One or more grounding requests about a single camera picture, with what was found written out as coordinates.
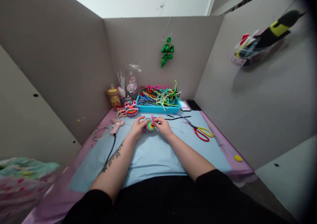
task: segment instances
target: black shirt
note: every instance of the black shirt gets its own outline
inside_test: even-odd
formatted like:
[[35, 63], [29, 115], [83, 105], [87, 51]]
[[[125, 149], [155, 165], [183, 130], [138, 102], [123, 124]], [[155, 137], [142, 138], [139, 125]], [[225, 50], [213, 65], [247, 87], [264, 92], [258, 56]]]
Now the black shirt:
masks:
[[66, 215], [67, 223], [287, 223], [243, 194], [219, 170], [199, 176], [160, 176], [122, 189], [114, 206], [91, 190]]

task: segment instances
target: yellow container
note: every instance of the yellow container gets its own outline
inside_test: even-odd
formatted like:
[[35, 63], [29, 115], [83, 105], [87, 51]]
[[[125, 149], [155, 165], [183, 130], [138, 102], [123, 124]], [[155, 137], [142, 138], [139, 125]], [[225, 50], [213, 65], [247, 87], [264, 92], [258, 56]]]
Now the yellow container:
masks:
[[109, 89], [107, 90], [107, 95], [111, 101], [112, 109], [114, 111], [118, 110], [120, 107], [120, 99], [119, 99], [119, 90], [118, 89]]

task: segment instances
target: gray partition wall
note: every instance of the gray partition wall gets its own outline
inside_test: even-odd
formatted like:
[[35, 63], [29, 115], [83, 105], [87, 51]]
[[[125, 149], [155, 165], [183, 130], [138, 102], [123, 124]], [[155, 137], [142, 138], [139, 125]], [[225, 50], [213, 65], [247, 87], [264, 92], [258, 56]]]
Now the gray partition wall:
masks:
[[115, 82], [102, 18], [76, 0], [0, 0], [0, 21], [0, 44], [83, 144]]
[[114, 71], [124, 72], [124, 65], [137, 64], [142, 70], [137, 76], [139, 85], [174, 86], [177, 80], [181, 98], [193, 99], [222, 19], [222, 16], [171, 17], [163, 39], [172, 33], [175, 52], [164, 68], [160, 58], [166, 43], [162, 35], [168, 17], [104, 19]]
[[245, 33], [266, 29], [297, 0], [253, 0], [224, 17], [195, 100], [257, 169], [316, 132], [316, 46], [313, 21], [304, 15], [261, 63], [231, 63]]

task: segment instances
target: hand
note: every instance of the hand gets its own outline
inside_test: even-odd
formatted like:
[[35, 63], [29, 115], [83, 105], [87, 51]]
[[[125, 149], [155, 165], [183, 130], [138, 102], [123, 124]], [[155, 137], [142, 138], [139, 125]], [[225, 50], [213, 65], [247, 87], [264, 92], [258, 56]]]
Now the hand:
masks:
[[132, 124], [132, 127], [130, 129], [129, 135], [133, 137], [133, 139], [136, 141], [141, 137], [142, 134], [142, 128], [148, 124], [148, 121], [143, 121], [140, 123], [140, 120], [145, 118], [145, 116], [138, 117]]
[[154, 126], [159, 130], [159, 132], [167, 138], [168, 136], [173, 135], [174, 133], [171, 130], [171, 127], [169, 126], [169, 123], [167, 120], [165, 120], [162, 116], [159, 116], [155, 119]]

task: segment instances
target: small yellow dot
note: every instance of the small yellow dot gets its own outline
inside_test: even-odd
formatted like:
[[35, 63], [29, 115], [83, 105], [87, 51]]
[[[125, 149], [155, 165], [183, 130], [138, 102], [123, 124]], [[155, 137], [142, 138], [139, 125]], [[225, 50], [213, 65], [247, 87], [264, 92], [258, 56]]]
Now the small yellow dot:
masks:
[[235, 156], [234, 156], [234, 159], [235, 159], [236, 161], [238, 161], [238, 162], [242, 162], [242, 158], [241, 158], [240, 156], [238, 156], [238, 155], [235, 155]]

